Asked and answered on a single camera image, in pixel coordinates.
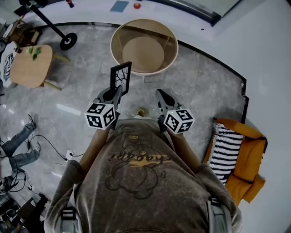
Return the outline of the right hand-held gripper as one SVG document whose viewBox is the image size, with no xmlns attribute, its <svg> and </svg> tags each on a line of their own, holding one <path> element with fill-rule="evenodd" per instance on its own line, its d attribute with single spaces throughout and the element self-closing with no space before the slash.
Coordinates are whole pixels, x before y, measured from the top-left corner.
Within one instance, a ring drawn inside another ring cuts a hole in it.
<svg viewBox="0 0 291 233">
<path fill-rule="evenodd" d="M 158 107 L 162 111 L 164 126 L 174 134 L 182 134 L 189 131 L 195 122 L 195 118 L 189 108 L 184 105 L 176 105 L 176 100 L 162 89 L 157 89 L 155 96 L 158 100 Z"/>
</svg>

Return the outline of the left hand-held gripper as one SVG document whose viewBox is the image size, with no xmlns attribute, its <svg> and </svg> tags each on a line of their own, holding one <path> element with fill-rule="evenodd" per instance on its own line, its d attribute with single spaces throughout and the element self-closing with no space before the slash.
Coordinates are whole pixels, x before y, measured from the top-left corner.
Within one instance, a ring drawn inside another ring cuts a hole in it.
<svg viewBox="0 0 291 233">
<path fill-rule="evenodd" d="M 89 103 L 84 112 L 88 127 L 101 130 L 107 129 L 116 120 L 115 110 L 118 109 L 122 93 L 122 86 L 115 89 L 115 95 L 114 91 L 109 87 L 100 92 L 98 100 Z"/>
</svg>

